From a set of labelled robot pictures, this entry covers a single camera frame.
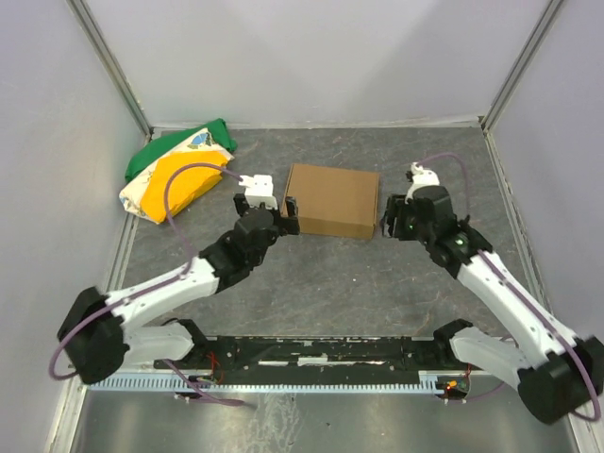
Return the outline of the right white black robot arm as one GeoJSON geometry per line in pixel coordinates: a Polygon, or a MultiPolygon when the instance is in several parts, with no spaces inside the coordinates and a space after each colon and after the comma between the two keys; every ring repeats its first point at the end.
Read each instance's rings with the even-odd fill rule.
{"type": "Polygon", "coordinates": [[[506,268],[493,246],[468,219],[453,211],[447,189],[428,185],[392,194],[380,222],[384,235],[417,241],[430,259],[477,296],[514,342],[506,344],[464,320],[444,327],[445,348],[519,395],[526,409],[551,425],[590,403],[602,416],[603,344],[582,339],[549,313],[506,268]]]}

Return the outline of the brown cardboard box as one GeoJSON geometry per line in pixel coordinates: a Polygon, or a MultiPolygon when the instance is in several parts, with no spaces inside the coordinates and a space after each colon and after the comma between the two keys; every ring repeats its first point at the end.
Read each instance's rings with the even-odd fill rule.
{"type": "Polygon", "coordinates": [[[285,194],[297,205],[300,232],[370,240],[378,218],[379,174],[295,163],[285,194]]]}

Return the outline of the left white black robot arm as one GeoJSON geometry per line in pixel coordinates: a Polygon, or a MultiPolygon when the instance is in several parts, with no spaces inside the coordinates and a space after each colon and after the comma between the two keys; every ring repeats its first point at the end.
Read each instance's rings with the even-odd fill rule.
{"type": "Polygon", "coordinates": [[[273,196],[252,203],[237,193],[234,202],[240,216],[234,227],[185,264],[119,291],[101,294],[90,287],[77,296],[57,337],[59,351],[83,383],[100,382],[126,364],[185,359],[205,341],[194,322],[153,327],[151,321],[240,283],[263,263],[278,237],[300,231],[292,197],[284,211],[273,196]]]}

